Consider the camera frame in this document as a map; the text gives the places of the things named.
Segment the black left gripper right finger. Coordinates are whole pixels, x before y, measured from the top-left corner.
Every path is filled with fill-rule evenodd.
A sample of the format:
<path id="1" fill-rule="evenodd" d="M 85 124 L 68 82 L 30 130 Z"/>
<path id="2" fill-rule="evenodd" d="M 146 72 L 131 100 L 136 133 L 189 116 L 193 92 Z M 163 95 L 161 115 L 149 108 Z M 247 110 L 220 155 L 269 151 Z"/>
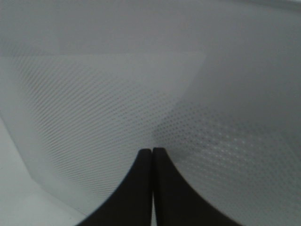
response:
<path id="1" fill-rule="evenodd" d="M 183 178 L 164 148 L 152 151 L 153 194 L 158 226 L 236 226 Z"/>

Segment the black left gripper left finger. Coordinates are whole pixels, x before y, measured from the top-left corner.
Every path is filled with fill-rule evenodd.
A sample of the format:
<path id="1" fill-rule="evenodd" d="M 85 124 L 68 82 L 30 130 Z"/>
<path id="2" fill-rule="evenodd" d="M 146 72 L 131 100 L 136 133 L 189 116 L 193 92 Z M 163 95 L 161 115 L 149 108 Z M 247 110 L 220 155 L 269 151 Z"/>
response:
<path id="1" fill-rule="evenodd" d="M 80 226 L 150 226 L 152 216 L 152 152 L 142 149 L 111 196 Z"/>

